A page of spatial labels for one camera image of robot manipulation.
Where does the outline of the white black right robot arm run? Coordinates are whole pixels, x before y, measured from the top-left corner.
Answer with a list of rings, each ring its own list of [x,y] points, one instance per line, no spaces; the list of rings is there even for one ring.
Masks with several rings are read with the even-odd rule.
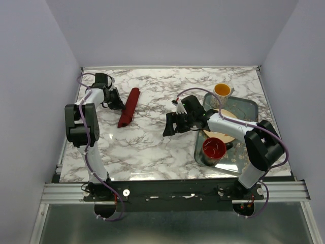
[[[234,183],[234,194],[239,199],[251,195],[252,188],[282,155],[286,156],[284,163],[288,161],[287,147],[266,120],[259,123],[243,121],[213,109],[201,114],[169,112],[162,135],[167,137],[185,133],[192,127],[227,134],[245,143],[250,163]]]

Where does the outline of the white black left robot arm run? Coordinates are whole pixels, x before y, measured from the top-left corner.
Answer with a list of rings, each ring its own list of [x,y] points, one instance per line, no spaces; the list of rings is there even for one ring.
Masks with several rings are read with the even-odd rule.
[[[122,198],[110,186],[110,178],[105,169],[98,148],[100,137],[99,122],[96,109],[107,103],[110,109],[125,108],[116,88],[90,88],[85,95],[74,104],[64,108],[66,137],[81,154],[88,171],[88,186],[90,194],[95,194],[100,200],[109,200],[112,195]]]

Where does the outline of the dark red cloth napkin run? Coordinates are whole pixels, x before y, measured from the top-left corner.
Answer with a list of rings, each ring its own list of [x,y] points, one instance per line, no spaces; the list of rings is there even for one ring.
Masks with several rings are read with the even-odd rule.
[[[122,110],[121,117],[117,124],[118,128],[126,127],[132,122],[134,111],[137,106],[140,93],[141,92],[139,88],[137,87],[132,88],[127,98],[125,109]]]

